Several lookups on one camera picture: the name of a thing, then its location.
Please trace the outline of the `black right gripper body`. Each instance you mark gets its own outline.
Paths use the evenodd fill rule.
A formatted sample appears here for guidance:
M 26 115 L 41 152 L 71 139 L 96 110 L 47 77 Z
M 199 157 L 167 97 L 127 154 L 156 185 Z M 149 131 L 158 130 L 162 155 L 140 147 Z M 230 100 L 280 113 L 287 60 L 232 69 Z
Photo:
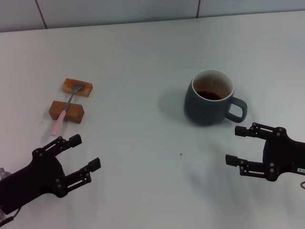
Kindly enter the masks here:
M 283 173 L 305 174 L 305 144 L 290 138 L 266 141 L 263 149 L 265 179 L 276 181 Z

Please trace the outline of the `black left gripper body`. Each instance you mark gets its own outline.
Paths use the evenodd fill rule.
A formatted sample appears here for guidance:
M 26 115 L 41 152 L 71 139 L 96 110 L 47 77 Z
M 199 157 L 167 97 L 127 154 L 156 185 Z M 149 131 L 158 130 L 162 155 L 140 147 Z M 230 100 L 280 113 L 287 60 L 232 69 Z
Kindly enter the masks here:
M 0 181 L 0 208 L 5 214 L 47 193 L 59 198 L 68 194 L 58 154 L 39 148 L 32 152 L 29 165 Z

